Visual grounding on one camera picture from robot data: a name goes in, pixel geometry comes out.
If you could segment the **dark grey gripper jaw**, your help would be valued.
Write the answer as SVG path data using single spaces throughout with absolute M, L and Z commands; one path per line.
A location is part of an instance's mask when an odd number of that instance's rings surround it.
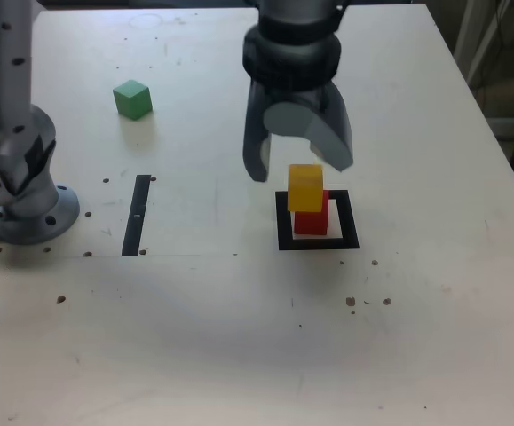
M 265 127 L 265 112 L 270 106 L 265 87 L 252 80 L 249 86 L 242 158 L 255 182 L 264 183 L 269 175 L 271 132 Z

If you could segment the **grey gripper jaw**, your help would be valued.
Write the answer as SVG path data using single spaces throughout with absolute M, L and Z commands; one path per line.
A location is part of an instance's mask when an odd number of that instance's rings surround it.
M 353 165 L 351 125 L 338 88 L 333 83 L 326 85 L 327 109 L 280 102 L 268 107 L 264 123 L 272 134 L 308 140 L 325 163 L 344 171 Z

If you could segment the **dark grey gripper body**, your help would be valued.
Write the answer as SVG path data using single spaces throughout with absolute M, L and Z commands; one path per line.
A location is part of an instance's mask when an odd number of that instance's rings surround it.
M 327 85 L 310 91 L 288 91 L 275 89 L 268 86 L 260 88 L 260 98 L 258 105 L 262 109 L 267 109 L 271 105 L 280 102 L 289 102 L 308 106 L 311 109 L 327 109 L 328 108 L 328 92 Z

